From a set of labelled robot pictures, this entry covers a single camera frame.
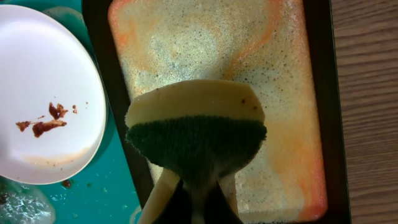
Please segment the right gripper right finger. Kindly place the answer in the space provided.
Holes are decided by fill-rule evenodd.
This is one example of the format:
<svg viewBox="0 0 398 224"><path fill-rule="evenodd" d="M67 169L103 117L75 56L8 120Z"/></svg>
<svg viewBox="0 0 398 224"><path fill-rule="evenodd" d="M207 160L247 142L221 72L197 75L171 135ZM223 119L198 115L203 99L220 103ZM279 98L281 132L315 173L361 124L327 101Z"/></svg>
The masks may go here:
<svg viewBox="0 0 398 224"><path fill-rule="evenodd" d="M243 224L227 202L219 183L208 192L203 214L205 224Z"/></svg>

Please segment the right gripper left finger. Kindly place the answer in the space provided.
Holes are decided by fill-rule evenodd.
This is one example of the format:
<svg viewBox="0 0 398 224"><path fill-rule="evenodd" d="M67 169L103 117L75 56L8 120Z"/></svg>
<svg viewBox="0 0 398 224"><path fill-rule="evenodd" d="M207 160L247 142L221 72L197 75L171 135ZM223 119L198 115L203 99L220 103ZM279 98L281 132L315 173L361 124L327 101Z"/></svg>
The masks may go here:
<svg viewBox="0 0 398 224"><path fill-rule="evenodd" d="M174 193L153 224L191 224L192 200L183 184L182 180L178 182Z"/></svg>

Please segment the green yellow scrubbing sponge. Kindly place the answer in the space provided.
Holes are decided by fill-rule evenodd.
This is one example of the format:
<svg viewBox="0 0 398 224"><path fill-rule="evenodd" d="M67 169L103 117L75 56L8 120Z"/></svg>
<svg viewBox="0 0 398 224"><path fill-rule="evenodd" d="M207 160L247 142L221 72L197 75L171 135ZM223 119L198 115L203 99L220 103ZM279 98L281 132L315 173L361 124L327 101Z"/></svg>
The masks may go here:
<svg viewBox="0 0 398 224"><path fill-rule="evenodd" d="M243 83L189 80L135 97L126 141L163 169L139 222L152 223L182 180L191 223L205 223L208 192L254 159L266 139L264 119L255 92Z"/></svg>

